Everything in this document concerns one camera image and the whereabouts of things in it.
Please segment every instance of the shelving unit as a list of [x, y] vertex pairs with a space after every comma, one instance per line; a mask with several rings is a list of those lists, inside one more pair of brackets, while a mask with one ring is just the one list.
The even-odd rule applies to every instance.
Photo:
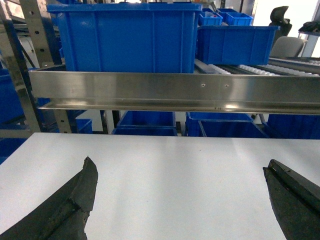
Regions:
[[[1, 19], [9, 27], [6, 28], [6, 34], [2, 35], [8, 38], [15, 33], [12, 31], [13, 24], [8, 18], [5, 2], [1, 4]], [[224, 75], [213, 69], [208, 71], [208, 66], [199, 62], [197, 68], [204, 74], [66, 71], [65, 66], [61, 65], [60, 57], [57, 57], [59, 52], [55, 47], [57, 43], [53, 37], [50, 15], [46, 12], [46, 1], [21, 0], [20, 3], [39, 64], [44, 67], [29, 72], [33, 94], [31, 97], [51, 99], [50, 103], [41, 108], [54, 110], [61, 133], [71, 132], [66, 110], [78, 109], [101, 110], [101, 118], [105, 118], [103, 111], [107, 109], [320, 114], [320, 77], [288, 74], [261, 76], [252, 72], [243, 75], [248, 71], [236, 67], [233, 67], [233, 71], [239, 71], [240, 74]], [[14, 44], [9, 48], [17, 51]], [[23, 61], [23, 57], [16, 54], [15, 61], [17, 65]], [[269, 64], [320, 74], [318, 66], [303, 62], [270, 59]], [[21, 67], [15, 69], [23, 73]], [[40, 132], [34, 111], [29, 118], [34, 119], [33, 122], [30, 121], [34, 125], [30, 133]]]

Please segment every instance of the black chair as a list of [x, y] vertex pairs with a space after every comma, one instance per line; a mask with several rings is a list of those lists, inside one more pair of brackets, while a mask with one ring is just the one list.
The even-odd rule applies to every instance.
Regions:
[[292, 24], [290, 24], [290, 19], [285, 18], [285, 13], [288, 10], [289, 6], [280, 6], [272, 10], [270, 15], [271, 23], [269, 26], [280, 26], [280, 30], [275, 32], [274, 40], [272, 46], [278, 40], [278, 38], [283, 36], [288, 36]]

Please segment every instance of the white roller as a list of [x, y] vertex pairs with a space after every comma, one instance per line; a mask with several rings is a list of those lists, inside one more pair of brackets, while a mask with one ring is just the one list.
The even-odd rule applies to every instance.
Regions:
[[279, 71], [279, 72], [283, 72], [283, 73], [287, 73], [287, 74], [301, 76], [301, 77], [318, 77], [319, 76], [318, 74], [312, 74], [309, 72], [298, 71], [298, 70], [294, 70], [294, 69], [290, 69], [290, 68], [286, 68], [286, 67], [282, 67], [282, 66], [274, 66], [274, 65], [270, 65], [270, 64], [262, 65], [261, 67], [275, 70], [275, 71]]
[[316, 60], [311, 60], [310, 63], [311, 64], [316, 64], [316, 65], [320, 65], [320, 61], [316, 61]]
[[227, 74], [227, 75], [231, 74], [230, 72], [228, 72], [228, 71], [226, 71], [226, 70], [224, 70], [221, 67], [218, 67], [216, 65], [209, 64], [208, 66], [211, 67], [213, 70], [216, 70], [220, 74]]
[[269, 71], [264, 71], [252, 66], [247, 66], [247, 65], [239, 65], [238, 68], [249, 71], [251, 73], [257, 74], [257, 75], [265, 75], [265, 76], [279, 76], [277, 74], [274, 74], [272, 72]]

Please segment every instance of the metal rail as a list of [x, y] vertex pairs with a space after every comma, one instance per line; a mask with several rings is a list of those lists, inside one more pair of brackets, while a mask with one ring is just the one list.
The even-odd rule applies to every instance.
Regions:
[[320, 77], [60, 70], [30, 72], [43, 109], [320, 114]]

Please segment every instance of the roller conveyor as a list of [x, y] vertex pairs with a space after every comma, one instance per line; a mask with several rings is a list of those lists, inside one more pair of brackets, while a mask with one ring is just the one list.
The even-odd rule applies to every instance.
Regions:
[[200, 62], [202, 73], [213, 74], [206, 69], [213, 70], [222, 75], [261, 75], [261, 76], [299, 76], [299, 77], [319, 77], [320, 61], [318, 60], [291, 60], [271, 58], [267, 65], [206, 65]]

